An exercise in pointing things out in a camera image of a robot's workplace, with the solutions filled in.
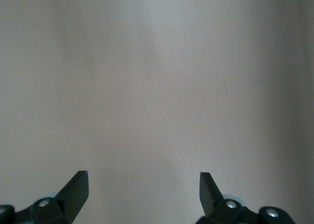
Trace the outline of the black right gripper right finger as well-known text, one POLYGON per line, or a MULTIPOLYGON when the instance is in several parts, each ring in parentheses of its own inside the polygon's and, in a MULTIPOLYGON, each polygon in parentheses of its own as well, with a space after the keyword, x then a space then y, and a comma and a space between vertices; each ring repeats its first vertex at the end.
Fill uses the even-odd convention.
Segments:
POLYGON ((198 224, 294 224, 283 209, 263 206, 255 213, 233 196, 224 197, 210 173, 200 173, 199 195, 204 211, 198 224))

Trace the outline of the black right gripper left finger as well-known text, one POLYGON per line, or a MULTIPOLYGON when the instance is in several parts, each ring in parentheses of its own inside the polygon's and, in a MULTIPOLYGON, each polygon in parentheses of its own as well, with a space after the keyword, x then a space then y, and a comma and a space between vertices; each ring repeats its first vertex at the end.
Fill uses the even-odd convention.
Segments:
POLYGON ((89 196, 88 171, 78 171, 54 196, 37 200, 22 211, 0 206, 2 224, 72 224, 89 196))

